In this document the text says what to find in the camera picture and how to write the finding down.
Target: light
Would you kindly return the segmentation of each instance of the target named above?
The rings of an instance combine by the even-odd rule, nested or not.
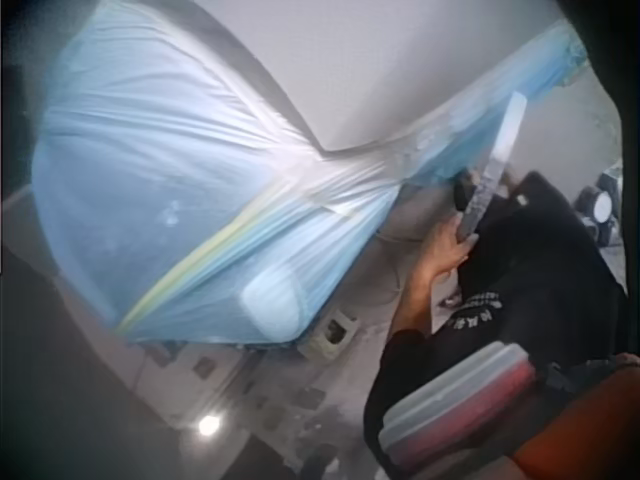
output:
[[[207,415],[198,423],[198,430],[203,437],[210,437],[220,428],[220,417]]]

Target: person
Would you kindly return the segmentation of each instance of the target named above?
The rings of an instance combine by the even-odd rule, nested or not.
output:
[[[489,343],[520,345],[538,371],[638,352],[637,15],[632,13],[637,2],[559,3],[581,35],[622,120],[623,171],[628,179],[622,228],[629,296],[569,203],[539,174],[525,178],[507,201],[492,202],[477,237],[457,242],[459,214],[439,225],[408,278],[365,407],[365,440],[392,479],[409,478],[409,472],[395,465],[380,446],[385,413]],[[467,198],[457,195],[458,210],[464,210]],[[462,305],[432,334],[432,287],[455,268]],[[618,359],[640,365],[632,355]],[[616,372],[579,395],[542,431],[512,449],[510,461],[527,478],[608,475],[630,446],[638,446],[633,442],[639,441],[640,431],[639,372]],[[475,440],[482,443],[482,438]]]

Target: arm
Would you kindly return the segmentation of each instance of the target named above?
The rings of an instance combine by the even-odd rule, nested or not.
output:
[[[431,288],[436,278],[450,272],[464,262],[478,240],[471,235],[458,243],[456,230],[462,219],[458,213],[447,222],[436,226],[434,233],[422,245],[415,267],[409,274],[400,303],[391,320],[387,340],[401,330],[419,330],[431,335]]]

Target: garage floor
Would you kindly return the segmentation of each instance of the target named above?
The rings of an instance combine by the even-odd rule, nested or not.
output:
[[[23,90],[24,104],[13,108],[16,118],[22,117],[27,125],[33,125],[42,106],[40,87],[46,66],[89,14],[91,2],[57,0],[38,7],[31,16],[24,17],[28,21],[22,27],[9,31],[10,42],[3,55],[3,72],[5,67],[11,67],[19,73],[14,81]],[[65,19],[51,22],[50,15]],[[8,123],[6,115],[4,119],[3,125]],[[8,161],[5,168],[14,173],[11,181],[15,186],[28,181],[29,162],[24,152],[30,150],[29,141],[24,139],[26,146],[16,147],[14,155],[4,155],[3,148],[3,159]],[[617,113],[593,72],[585,68],[571,85],[555,88],[530,106],[512,166],[517,176],[539,170],[572,200],[619,156]],[[362,322],[343,355],[325,367],[307,362],[292,350],[273,350],[253,373],[251,391],[239,399],[246,412],[244,423],[290,463],[298,463],[319,443],[331,443],[340,447],[341,464],[348,478],[374,477],[377,467],[361,438],[363,406],[377,372],[399,286],[415,258],[417,243],[413,240],[422,238],[441,213],[450,208],[447,186],[405,189],[380,231],[386,237],[407,241],[373,238],[334,295],[334,302]],[[614,274],[623,281],[622,248],[612,247],[604,254]],[[16,285],[25,290],[31,288],[24,282]],[[48,361],[69,362],[57,356]],[[160,441],[169,445],[174,442],[170,437],[158,438]],[[176,468],[173,459],[165,461]]]

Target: finger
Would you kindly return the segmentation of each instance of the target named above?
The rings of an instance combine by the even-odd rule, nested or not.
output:
[[[472,233],[471,235],[469,235],[464,242],[458,244],[458,253],[461,256],[468,255],[469,252],[473,250],[473,247],[476,245],[476,243],[478,243],[479,238],[480,236],[477,233]]]
[[[458,230],[458,227],[460,226],[460,222],[462,222],[463,215],[464,214],[462,212],[456,212],[456,214],[449,219],[449,221],[446,224],[446,229],[448,234],[455,235],[456,231]]]

